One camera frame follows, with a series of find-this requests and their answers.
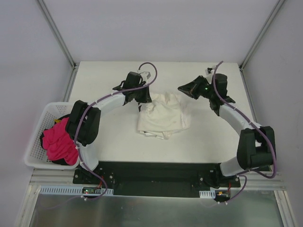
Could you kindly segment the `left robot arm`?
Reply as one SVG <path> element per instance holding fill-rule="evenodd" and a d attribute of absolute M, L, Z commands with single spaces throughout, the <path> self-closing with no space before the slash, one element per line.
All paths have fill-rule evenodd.
<path fill-rule="evenodd" d="M 147 86 L 150 76 L 148 71 L 131 71 L 125 80 L 112 88 L 111 94 L 94 101 L 94 105 L 81 100 L 74 103 L 65 130 L 72 141 L 76 142 L 80 166 L 86 170 L 83 177 L 88 183 L 95 184 L 100 179 L 100 172 L 95 169 L 99 160 L 94 148 L 100 118 L 132 100 L 139 104 L 150 103 L 152 99 Z"/>

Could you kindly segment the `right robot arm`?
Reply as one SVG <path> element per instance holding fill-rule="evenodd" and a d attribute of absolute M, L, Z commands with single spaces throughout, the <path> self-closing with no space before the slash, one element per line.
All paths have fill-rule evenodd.
<path fill-rule="evenodd" d="M 270 126 L 252 122 L 235 101 L 227 95 L 227 76 L 216 73 L 212 81 L 198 76 L 193 81 L 179 86 L 178 91 L 190 98 L 208 99 L 210 108 L 224 119 L 239 136 L 236 156 L 228 161 L 216 164 L 209 176 L 203 177 L 203 183 L 209 187 L 225 187 L 230 178 L 249 171 L 259 172 L 265 166 L 276 164 L 275 134 Z"/>

